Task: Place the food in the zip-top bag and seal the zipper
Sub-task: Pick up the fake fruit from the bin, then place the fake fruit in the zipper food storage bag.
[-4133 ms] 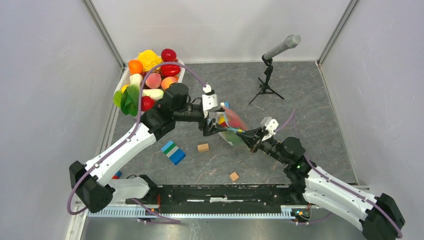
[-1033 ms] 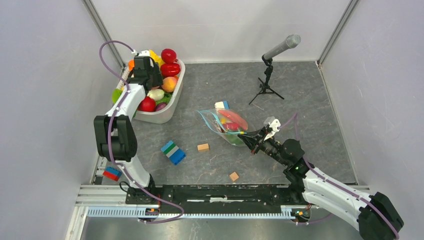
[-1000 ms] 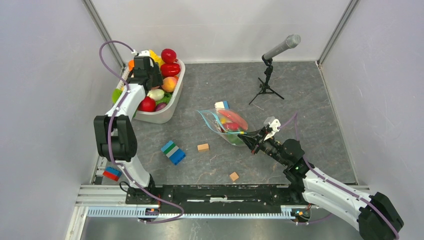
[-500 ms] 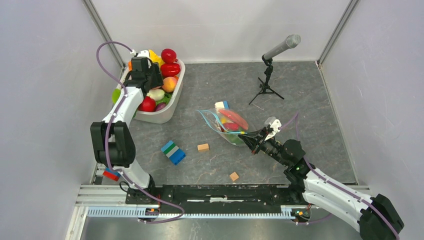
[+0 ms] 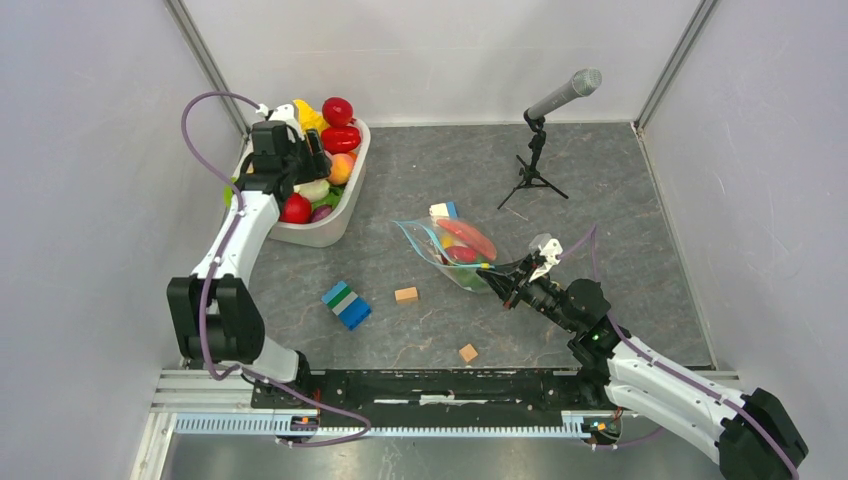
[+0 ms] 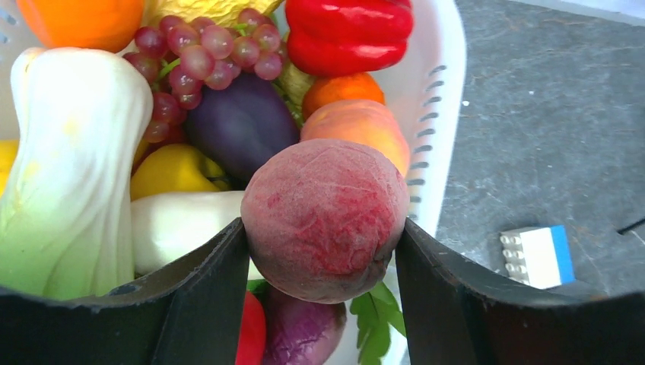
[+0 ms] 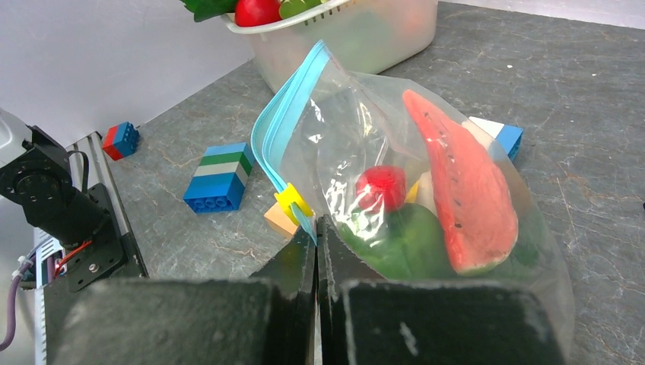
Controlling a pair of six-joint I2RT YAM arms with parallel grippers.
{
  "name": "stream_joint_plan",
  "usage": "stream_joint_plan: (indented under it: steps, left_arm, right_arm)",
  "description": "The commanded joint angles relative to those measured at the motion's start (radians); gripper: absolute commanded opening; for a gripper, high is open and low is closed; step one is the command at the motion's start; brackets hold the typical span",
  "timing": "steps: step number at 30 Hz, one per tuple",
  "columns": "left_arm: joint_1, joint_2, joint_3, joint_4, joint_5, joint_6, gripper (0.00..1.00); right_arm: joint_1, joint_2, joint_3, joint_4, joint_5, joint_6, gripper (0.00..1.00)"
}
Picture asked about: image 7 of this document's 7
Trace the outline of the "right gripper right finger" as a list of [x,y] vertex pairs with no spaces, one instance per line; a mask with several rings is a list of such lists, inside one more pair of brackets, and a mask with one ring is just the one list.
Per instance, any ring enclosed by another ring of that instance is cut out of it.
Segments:
[[562,364],[539,300],[489,280],[387,281],[317,221],[325,364]]

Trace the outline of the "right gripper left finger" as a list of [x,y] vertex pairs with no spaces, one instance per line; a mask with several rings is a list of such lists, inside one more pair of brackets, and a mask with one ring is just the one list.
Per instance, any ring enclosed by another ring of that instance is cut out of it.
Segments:
[[50,364],[312,364],[316,247],[298,230],[240,280],[109,278],[48,332]]

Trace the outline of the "green toy bell pepper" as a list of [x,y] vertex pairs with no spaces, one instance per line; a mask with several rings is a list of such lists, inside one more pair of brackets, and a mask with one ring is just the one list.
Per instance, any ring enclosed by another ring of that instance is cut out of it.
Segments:
[[456,278],[437,217],[423,205],[405,203],[390,212],[352,211],[338,223],[339,236],[385,278],[426,280]]

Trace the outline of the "small red toy chili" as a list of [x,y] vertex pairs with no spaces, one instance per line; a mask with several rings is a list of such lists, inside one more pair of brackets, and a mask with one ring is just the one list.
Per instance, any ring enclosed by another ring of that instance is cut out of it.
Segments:
[[397,210],[405,202],[405,171],[391,165],[370,167],[358,177],[355,191],[358,206],[364,210]]

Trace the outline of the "white toy radish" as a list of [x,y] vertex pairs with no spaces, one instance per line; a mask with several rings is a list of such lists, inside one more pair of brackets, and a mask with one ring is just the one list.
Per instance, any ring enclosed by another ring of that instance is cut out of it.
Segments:
[[434,201],[434,186],[431,171],[421,174],[418,180],[418,189],[415,202],[426,207],[432,214],[437,216],[437,208]]

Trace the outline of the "clear zip top bag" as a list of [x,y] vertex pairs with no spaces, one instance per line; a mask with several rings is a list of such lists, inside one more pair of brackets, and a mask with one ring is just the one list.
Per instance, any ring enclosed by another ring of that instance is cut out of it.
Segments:
[[545,306],[559,345],[569,354],[574,336],[574,296],[559,245],[531,192],[506,151],[487,132],[444,99],[404,78],[348,71],[324,42],[276,92],[256,120],[253,153],[273,186],[285,214],[306,232],[329,216],[338,223],[357,203],[355,184],[368,168],[401,167],[406,190],[431,171],[424,140],[402,101],[413,90],[467,128],[502,170],[519,221],[519,236],[509,257],[489,271],[450,279],[493,279],[520,284]]

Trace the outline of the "pink toy watermelon slice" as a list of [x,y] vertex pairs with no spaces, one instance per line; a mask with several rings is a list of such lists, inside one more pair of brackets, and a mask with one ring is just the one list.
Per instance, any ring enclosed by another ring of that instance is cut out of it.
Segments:
[[402,101],[424,140],[433,200],[453,270],[491,270],[511,254],[519,221],[510,188],[487,149],[442,109],[413,90]]

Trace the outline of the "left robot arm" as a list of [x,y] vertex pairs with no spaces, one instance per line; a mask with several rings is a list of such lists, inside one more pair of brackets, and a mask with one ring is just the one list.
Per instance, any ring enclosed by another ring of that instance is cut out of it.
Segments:
[[147,277],[134,236],[114,191],[89,184],[90,158],[84,151],[81,185],[72,180],[67,151],[42,129],[1,111],[1,194],[20,205],[27,222],[63,248],[53,278],[72,292],[109,277]]

